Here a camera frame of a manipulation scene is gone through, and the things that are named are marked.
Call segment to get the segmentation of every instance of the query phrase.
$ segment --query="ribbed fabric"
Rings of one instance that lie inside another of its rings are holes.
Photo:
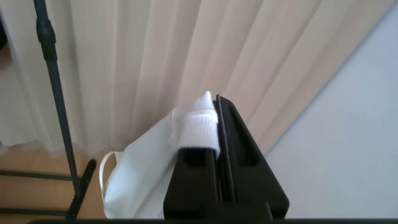
[[[162,215],[163,199],[174,169],[173,158],[185,147],[210,148],[220,154],[217,123],[218,115],[207,91],[192,104],[172,110],[128,145],[104,190],[106,217]],[[100,175],[104,164],[101,163]]]

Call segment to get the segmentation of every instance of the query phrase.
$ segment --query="curtain fold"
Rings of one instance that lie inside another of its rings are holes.
[[[123,150],[209,90],[236,105],[267,152],[393,3],[47,1],[73,142],[91,156]],[[6,0],[0,10],[33,131],[57,151],[33,3]]]

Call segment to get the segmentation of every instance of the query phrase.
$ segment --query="pleated curtain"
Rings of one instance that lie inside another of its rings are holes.
[[[265,153],[393,3],[47,1],[73,142],[91,156],[123,150],[209,90],[236,105]],[[29,137],[8,142],[61,150],[33,2],[3,0],[0,10],[30,119]]]

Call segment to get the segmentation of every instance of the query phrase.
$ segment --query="stand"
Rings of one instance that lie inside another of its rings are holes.
[[[60,210],[42,210],[42,209],[22,209],[22,208],[0,208],[0,214],[23,214],[23,215],[53,215],[62,216],[66,219],[76,219],[81,204],[85,197],[90,180],[93,176],[96,161],[90,160],[87,163],[86,170],[81,178],[78,177],[75,164],[75,156],[73,155],[72,140],[69,132],[67,112],[65,102],[63,100],[62,86],[57,64],[57,51],[55,48],[55,32],[52,28],[45,0],[34,0],[37,21],[36,31],[39,42],[42,46],[43,56],[49,70],[52,93],[54,96],[55,106],[57,108],[58,120],[61,127],[61,133],[65,151],[67,153],[70,177],[64,175],[40,174],[32,172],[14,172],[0,170],[0,175],[13,177],[30,177],[40,179],[72,181],[75,190],[75,196],[67,211]]]

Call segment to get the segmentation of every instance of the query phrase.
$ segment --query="wooden floor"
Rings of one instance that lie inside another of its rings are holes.
[[[88,159],[75,152],[78,174],[84,172]],[[78,218],[105,218],[98,182],[98,166],[101,156],[97,158],[97,168],[81,206]],[[115,160],[110,159],[105,169],[107,177],[115,166]],[[43,148],[25,149],[21,146],[11,147],[6,153],[0,154],[0,169],[23,170],[30,172],[46,172],[51,174],[69,174],[66,155],[51,157]],[[0,207],[46,208],[67,210],[73,198],[72,182],[59,180],[44,180],[26,177],[0,176]],[[0,215],[0,223],[28,223],[38,218],[32,215]]]

